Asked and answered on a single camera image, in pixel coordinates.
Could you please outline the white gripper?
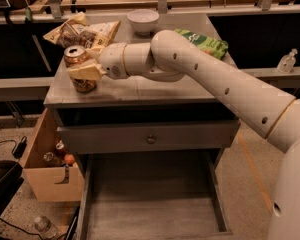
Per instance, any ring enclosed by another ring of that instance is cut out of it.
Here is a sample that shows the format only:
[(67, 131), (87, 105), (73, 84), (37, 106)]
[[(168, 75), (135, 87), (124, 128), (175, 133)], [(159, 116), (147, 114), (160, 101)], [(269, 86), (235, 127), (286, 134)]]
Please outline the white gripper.
[(70, 77), (79, 80), (100, 80), (105, 71), (111, 79), (126, 79), (128, 74), (125, 70), (123, 54), (126, 43), (114, 43), (105, 48), (105, 46), (96, 46), (87, 48), (87, 54), (96, 60), (90, 59), (79, 65), (74, 65), (67, 69)]

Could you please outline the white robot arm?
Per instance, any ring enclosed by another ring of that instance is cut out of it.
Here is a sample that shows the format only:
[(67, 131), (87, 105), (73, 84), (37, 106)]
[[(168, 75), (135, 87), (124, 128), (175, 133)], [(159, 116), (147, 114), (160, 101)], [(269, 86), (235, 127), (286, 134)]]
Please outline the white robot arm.
[(201, 51), (179, 33), (162, 30), (149, 43), (114, 43), (68, 69), (76, 79), (143, 76), (177, 81), (187, 75), (261, 137), (285, 153), (276, 183), (267, 240), (300, 240), (300, 99)]

